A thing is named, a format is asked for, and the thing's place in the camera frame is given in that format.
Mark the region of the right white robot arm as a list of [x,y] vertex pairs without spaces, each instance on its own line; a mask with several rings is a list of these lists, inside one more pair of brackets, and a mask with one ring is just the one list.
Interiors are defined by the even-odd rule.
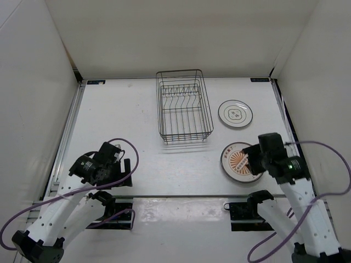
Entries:
[[266,134],[259,137],[258,144],[243,149],[250,172],[254,175],[268,172],[282,189],[297,219],[293,223],[267,190],[250,194],[248,216],[262,217],[282,238],[276,248],[256,261],[263,262],[289,245],[292,262],[350,262],[350,250],[340,245],[322,200],[327,196],[343,196],[350,188],[316,196],[306,162],[299,156],[288,156],[286,146],[288,143],[283,143],[276,134]]

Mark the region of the black patterned white plate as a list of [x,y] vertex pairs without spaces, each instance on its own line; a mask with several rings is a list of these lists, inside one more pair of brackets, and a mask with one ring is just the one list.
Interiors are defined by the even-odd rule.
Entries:
[[240,100],[227,100],[218,108],[220,121],[230,128],[244,128],[253,121],[253,112],[248,104]]

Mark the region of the red patterned plate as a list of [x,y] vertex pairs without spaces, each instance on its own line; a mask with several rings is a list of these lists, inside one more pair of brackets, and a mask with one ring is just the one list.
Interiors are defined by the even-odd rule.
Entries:
[[250,146],[251,144],[246,142],[234,142],[227,145],[220,156],[220,166],[226,176],[243,184],[255,182],[264,174],[253,175],[248,169],[247,155],[242,150]]

